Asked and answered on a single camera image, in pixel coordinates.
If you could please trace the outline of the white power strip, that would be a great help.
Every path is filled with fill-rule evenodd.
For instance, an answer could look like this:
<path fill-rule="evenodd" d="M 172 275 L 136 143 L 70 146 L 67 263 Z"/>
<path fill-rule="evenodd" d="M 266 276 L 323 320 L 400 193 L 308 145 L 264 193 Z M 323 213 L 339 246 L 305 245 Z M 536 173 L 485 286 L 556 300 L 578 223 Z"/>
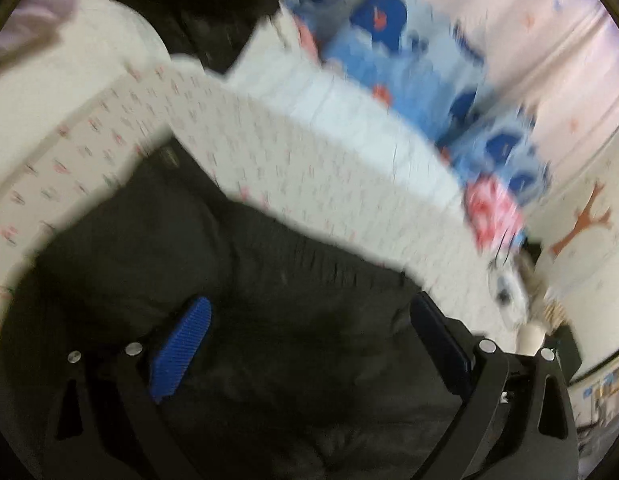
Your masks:
<path fill-rule="evenodd" d="M 529 319 L 529 295 L 519 271 L 510 261 L 494 259 L 488 266 L 488 288 L 503 324 L 515 332 Z"/>

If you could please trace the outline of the black puffer jacket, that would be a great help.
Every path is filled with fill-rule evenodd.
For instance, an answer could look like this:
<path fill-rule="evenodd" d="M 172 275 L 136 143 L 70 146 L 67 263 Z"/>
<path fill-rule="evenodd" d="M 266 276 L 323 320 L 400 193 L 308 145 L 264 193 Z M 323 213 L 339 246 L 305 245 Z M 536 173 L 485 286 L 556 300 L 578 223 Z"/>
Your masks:
<path fill-rule="evenodd" d="M 229 200 L 169 140 L 57 232 L 0 334 L 0 426 L 30 466 L 67 357 L 212 324 L 158 414 L 201 479 L 409 479 L 462 404 L 410 321 L 422 288 Z"/>

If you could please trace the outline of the cherry print bed sheet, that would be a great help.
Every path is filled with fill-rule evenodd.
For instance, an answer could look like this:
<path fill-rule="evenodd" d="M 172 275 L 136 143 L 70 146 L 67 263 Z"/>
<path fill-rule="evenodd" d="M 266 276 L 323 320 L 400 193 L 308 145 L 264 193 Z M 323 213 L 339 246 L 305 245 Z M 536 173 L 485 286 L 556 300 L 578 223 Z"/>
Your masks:
<path fill-rule="evenodd" d="M 173 134 L 230 197 L 406 270 L 445 314 L 515 348 L 463 217 L 228 84 L 160 66 L 52 113 L 50 125 L 28 114 L 34 145 L 0 186 L 0 324 L 18 276 L 53 231 L 117 190 Z"/>

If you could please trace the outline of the pink checkered plastic bag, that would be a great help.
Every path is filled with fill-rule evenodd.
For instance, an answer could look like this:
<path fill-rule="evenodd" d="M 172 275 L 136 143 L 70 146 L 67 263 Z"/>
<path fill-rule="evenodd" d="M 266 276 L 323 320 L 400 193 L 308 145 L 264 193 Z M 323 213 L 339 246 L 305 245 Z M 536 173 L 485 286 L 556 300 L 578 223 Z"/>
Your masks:
<path fill-rule="evenodd" d="M 522 243 L 524 219 L 515 199 L 494 177 L 479 177 L 467 184 L 463 197 L 466 218 L 480 252 L 495 254 L 499 249 Z"/>

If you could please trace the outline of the white striped quilt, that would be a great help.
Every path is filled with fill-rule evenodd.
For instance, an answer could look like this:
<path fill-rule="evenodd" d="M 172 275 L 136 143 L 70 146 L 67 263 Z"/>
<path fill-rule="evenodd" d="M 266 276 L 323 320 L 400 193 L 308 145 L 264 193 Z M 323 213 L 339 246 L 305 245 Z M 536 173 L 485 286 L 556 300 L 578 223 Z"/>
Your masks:
<path fill-rule="evenodd" d="M 288 10 L 258 22 L 226 84 L 342 145 L 451 217 L 463 217 L 460 185 L 433 144 L 367 89 L 314 61 Z"/>

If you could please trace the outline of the whale print curtain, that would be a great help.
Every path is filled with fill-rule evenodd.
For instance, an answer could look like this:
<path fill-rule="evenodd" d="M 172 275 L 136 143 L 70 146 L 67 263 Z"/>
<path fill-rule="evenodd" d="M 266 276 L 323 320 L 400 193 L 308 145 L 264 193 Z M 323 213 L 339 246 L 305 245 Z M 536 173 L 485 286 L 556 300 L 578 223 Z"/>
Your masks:
<path fill-rule="evenodd" d="M 619 128 L 619 30 L 600 0 L 285 0 L 320 61 L 521 205 Z"/>

